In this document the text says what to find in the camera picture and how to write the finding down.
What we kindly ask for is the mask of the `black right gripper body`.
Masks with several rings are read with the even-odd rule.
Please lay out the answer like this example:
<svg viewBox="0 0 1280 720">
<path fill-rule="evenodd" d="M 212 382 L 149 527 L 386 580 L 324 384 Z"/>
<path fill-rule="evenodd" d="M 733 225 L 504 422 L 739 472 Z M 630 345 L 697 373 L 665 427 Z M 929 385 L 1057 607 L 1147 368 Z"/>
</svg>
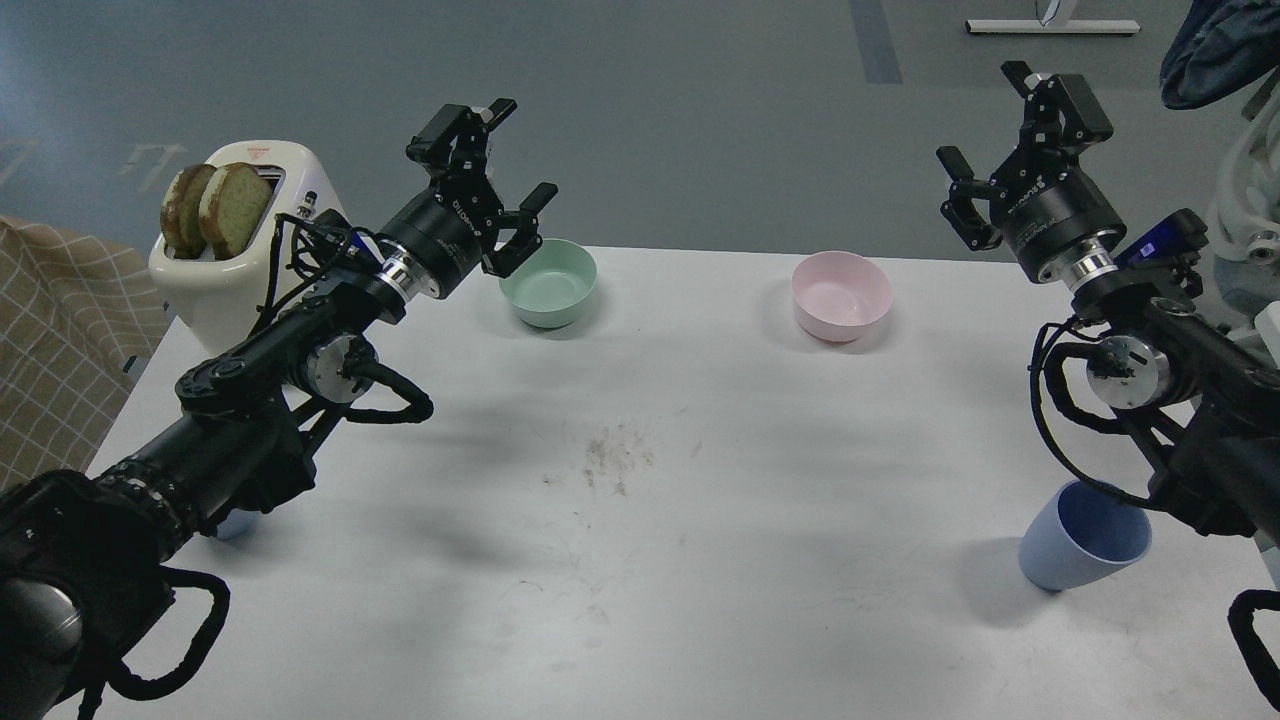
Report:
<svg viewBox="0 0 1280 720">
<path fill-rule="evenodd" d="M 989 201 L 992 243 L 1006 246 L 1037 284 L 1057 278 L 1065 252 L 1092 241 L 1110 251 L 1126 233 L 1112 204 L 1082 170 L 1011 170 L 991 179 L 998 188 Z"/>
</svg>

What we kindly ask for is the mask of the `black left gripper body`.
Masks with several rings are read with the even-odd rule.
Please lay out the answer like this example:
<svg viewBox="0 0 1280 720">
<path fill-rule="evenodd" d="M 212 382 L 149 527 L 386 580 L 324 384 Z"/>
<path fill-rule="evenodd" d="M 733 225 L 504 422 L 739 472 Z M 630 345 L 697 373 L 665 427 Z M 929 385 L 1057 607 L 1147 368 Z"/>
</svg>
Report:
<svg viewBox="0 0 1280 720">
<path fill-rule="evenodd" d="M 489 183 L 433 184 L 380 228 L 379 242 L 406 251 L 422 277 L 419 292 L 443 300 L 497 250 L 503 211 Z"/>
</svg>

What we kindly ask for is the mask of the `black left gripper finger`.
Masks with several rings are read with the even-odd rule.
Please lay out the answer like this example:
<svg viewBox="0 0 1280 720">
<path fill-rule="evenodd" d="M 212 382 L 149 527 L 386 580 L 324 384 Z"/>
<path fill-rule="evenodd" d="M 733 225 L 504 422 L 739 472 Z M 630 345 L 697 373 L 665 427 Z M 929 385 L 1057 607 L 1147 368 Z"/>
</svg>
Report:
<svg viewBox="0 0 1280 720">
<path fill-rule="evenodd" d="M 559 187 L 541 182 L 513 211 L 484 215 L 483 270 L 498 278 L 515 274 L 543 245 L 539 215 Z"/>
<path fill-rule="evenodd" d="M 430 186 L 460 177 L 489 181 L 490 135 L 517 108 L 512 97 L 498 97 L 486 108 L 445 104 L 411 137 L 406 156 L 428 173 Z"/>
</svg>

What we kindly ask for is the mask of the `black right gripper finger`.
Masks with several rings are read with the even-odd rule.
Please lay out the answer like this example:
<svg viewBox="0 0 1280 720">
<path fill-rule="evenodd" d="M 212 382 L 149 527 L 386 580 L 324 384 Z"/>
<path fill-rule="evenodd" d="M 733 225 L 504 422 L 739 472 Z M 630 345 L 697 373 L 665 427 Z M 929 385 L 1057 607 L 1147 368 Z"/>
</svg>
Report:
<svg viewBox="0 0 1280 720">
<path fill-rule="evenodd" d="M 978 211 L 977 201 L 1004 201 L 1006 188 L 992 179 L 978 179 L 956 146 L 940 146 L 936 156 L 948 176 L 948 196 L 940 208 L 942 217 L 970 251 L 997 249 L 1002 243 L 1002 236 L 998 228 Z"/>
<path fill-rule="evenodd" d="M 1036 73 L 1025 61 L 1004 61 L 1001 72 L 1023 100 L 1018 143 L 1002 173 L 1047 176 L 1074 169 L 1087 149 L 1114 136 L 1111 120 L 1083 76 Z"/>
</svg>

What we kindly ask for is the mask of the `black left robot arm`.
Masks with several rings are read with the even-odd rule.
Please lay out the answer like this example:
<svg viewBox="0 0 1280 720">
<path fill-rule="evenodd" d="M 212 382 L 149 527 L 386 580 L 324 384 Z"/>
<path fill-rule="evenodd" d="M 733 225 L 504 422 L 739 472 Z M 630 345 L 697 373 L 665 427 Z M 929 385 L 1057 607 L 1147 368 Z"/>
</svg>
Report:
<svg viewBox="0 0 1280 720">
<path fill-rule="evenodd" d="M 236 511 L 270 512 L 315 486 L 315 454 L 343 421 L 420 423 L 429 395 L 381 364 L 365 332 L 425 293 L 448 297 L 475 269 L 506 278 L 540 247 L 543 182 L 503 206 L 486 173 L 512 99 L 444 105 L 407 143 L 428 187 L 380 231 L 335 210 L 276 217 L 276 236 L 317 256 L 270 299 L 248 336 L 177 383 L 180 418 L 97 477 L 60 469 L 3 495 L 3 716 L 41 719 L 105 689 L 150 701 L 180 689 L 225 625 L 227 583 L 172 568 Z"/>
</svg>

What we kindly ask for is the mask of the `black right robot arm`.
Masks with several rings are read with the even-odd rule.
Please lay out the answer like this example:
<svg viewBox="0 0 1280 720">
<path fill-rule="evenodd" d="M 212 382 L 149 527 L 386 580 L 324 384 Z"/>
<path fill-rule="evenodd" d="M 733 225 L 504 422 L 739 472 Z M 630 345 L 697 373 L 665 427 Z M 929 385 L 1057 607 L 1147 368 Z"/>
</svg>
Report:
<svg viewBox="0 0 1280 720">
<path fill-rule="evenodd" d="M 1085 78 L 1001 65 L 1021 99 L 1018 142 L 988 179 L 963 152 L 937 158 L 941 214 L 972 251 L 1007 245 L 1037 284 L 1061 281 L 1073 313 L 1033 347 L 1030 409 L 1042 441 L 1112 501 L 1165 512 L 1201 536 L 1277 538 L 1277 372 L 1196 310 L 1207 225 L 1180 209 L 1121 249 L 1126 227 L 1080 155 L 1112 124 Z M 1087 475 L 1062 452 L 1043 401 L 1069 421 L 1129 437 L 1152 477 L 1147 496 Z"/>
</svg>

